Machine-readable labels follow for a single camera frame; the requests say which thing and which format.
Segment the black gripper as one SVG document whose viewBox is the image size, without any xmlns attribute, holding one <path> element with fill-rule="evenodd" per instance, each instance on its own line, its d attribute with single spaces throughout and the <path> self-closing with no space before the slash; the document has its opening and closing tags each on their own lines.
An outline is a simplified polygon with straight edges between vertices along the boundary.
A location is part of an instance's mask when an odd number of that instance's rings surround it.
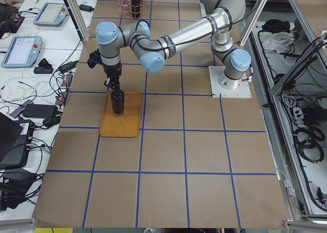
<svg viewBox="0 0 327 233">
<path fill-rule="evenodd" d="M 108 89 L 120 89 L 120 76 L 122 73 L 122 64 L 119 62 L 115 65 L 103 65 L 103 70 L 107 75 L 104 85 Z"/>
</svg>

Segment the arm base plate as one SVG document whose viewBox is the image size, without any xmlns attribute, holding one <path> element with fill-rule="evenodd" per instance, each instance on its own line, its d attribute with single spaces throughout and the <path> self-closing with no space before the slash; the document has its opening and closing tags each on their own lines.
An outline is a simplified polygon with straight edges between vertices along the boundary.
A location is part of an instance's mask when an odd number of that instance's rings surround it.
<svg viewBox="0 0 327 233">
<path fill-rule="evenodd" d="M 246 73 L 241 79 L 232 80 L 225 75 L 224 66 L 209 66 L 209 78 L 213 98 L 240 98 L 252 97 Z"/>
</svg>

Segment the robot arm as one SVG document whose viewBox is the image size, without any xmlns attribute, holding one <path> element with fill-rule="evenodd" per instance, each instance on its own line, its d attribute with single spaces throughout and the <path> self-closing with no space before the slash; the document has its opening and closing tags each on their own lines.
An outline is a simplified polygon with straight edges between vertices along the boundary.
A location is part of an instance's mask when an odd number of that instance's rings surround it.
<svg viewBox="0 0 327 233">
<path fill-rule="evenodd" d="M 107 75 L 107 87 L 119 88 L 121 75 L 120 49 L 130 47 L 147 72 L 163 68 L 165 60 L 199 42 L 211 38 L 212 52 L 225 65 L 219 84 L 228 90 L 238 87 L 251 64 L 250 54 L 237 49 L 230 35 L 232 27 L 244 18 L 245 0 L 200 0 L 206 16 L 193 24 L 156 40 L 150 39 L 150 28 L 140 20 L 121 27 L 110 21 L 96 27 L 99 48 L 89 56 L 90 68 L 102 65 Z"/>
</svg>

